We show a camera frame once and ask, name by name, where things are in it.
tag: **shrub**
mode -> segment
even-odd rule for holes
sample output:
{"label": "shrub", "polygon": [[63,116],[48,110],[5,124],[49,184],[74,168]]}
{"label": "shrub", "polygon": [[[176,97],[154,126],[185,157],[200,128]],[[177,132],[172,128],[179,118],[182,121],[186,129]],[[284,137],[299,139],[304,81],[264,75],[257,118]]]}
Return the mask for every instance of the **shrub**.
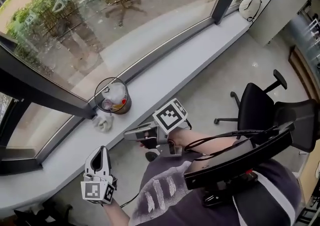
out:
{"label": "shrub", "polygon": [[[45,44],[48,44],[46,38],[49,40],[50,36],[58,37],[61,35],[61,29],[58,29],[61,26],[63,30],[65,26],[69,27],[70,17],[79,15],[76,3],[79,0],[70,0],[61,11],[53,12],[56,1],[32,0],[16,11],[6,26],[7,34],[16,39],[18,43],[15,54],[47,76],[51,74],[51,70],[38,59],[38,53],[41,50],[45,51]],[[107,3],[120,2],[125,7],[125,0],[105,1]],[[36,15],[36,19],[27,25],[25,21],[30,14]]]}

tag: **white glove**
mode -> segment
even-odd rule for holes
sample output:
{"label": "white glove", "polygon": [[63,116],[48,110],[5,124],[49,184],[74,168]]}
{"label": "white glove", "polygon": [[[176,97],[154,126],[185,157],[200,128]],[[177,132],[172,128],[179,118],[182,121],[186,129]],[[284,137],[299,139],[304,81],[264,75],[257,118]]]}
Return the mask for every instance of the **white glove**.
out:
{"label": "white glove", "polygon": [[108,132],[114,122],[114,116],[101,110],[97,111],[97,116],[92,119],[92,124],[99,132]]}

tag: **window sill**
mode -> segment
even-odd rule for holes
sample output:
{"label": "window sill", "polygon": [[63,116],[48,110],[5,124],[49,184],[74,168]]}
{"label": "window sill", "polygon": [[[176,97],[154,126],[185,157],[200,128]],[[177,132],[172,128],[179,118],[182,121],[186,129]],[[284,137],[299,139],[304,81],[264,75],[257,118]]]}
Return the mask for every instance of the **window sill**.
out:
{"label": "window sill", "polygon": [[121,141],[126,129],[150,116],[249,27],[238,12],[225,17],[220,25],[208,27],[129,83],[131,110],[115,115],[110,132],[100,133],[85,120],[45,160],[43,170],[0,177],[0,216],[58,192],[84,170],[94,149],[102,145],[110,149]]}

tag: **cable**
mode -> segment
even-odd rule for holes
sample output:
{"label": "cable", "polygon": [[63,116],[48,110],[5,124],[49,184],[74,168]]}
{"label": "cable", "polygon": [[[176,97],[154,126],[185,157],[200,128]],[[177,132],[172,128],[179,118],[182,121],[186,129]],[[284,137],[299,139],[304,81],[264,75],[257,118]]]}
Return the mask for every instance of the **cable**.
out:
{"label": "cable", "polygon": [[187,152],[201,144],[204,144],[208,141],[211,141],[216,138],[222,138],[222,137],[236,137],[236,136],[245,136],[245,135],[257,135],[264,132],[263,130],[238,130],[238,131],[232,131],[232,132],[227,132],[223,134],[219,134],[216,136],[211,136],[211,137],[206,137],[202,139],[195,140],[191,143],[189,143],[187,146],[185,146],[184,151]]}
{"label": "cable", "polygon": [[185,119],[185,122],[188,124],[188,127],[190,128],[190,130],[192,130],[192,125],[190,124],[188,119]]}
{"label": "cable", "polygon": [[195,161],[205,161],[205,160],[212,159],[213,157],[216,157],[216,156],[218,156],[218,155],[220,155],[220,154],[222,154],[222,153],[224,153],[224,152],[227,152],[227,151],[229,151],[229,150],[232,150],[232,149],[234,149],[235,147],[239,146],[240,144],[242,144],[242,143],[244,143],[244,142],[247,142],[247,141],[249,141],[249,140],[250,140],[250,138],[245,139],[245,140],[242,140],[242,141],[239,141],[238,143],[236,143],[236,144],[234,144],[234,145],[232,145],[232,146],[230,146],[230,147],[227,147],[227,148],[224,148],[223,150],[216,151],[216,152],[214,152],[214,153],[209,154],[208,157],[205,157],[205,158],[196,158]]}
{"label": "cable", "polygon": [[133,198],[133,199],[131,199],[130,201],[128,201],[128,202],[126,202],[126,203],[124,203],[124,204],[120,205],[120,208],[123,208],[123,207],[125,207],[126,205],[128,205],[129,203],[131,203],[131,202],[132,202],[136,197],[138,197],[139,193],[140,193],[140,192],[138,192],[138,194],[137,194],[137,195],[135,195],[135,196],[134,196],[134,198]]}

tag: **person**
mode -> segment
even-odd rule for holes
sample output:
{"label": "person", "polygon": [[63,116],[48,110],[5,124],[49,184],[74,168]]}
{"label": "person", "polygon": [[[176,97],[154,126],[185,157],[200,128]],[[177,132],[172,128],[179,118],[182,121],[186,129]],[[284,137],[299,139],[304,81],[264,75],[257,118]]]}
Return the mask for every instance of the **person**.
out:
{"label": "person", "polygon": [[[183,146],[209,137],[193,130],[176,128],[169,134]],[[141,181],[137,205],[131,218],[113,200],[103,208],[113,226],[273,226],[293,225],[301,201],[294,175],[270,159],[253,168],[259,183],[233,197],[233,202],[205,208],[203,189],[188,190],[184,172],[202,154],[221,151],[237,142],[235,137],[217,138],[195,147],[181,157],[157,157],[150,162]]]}

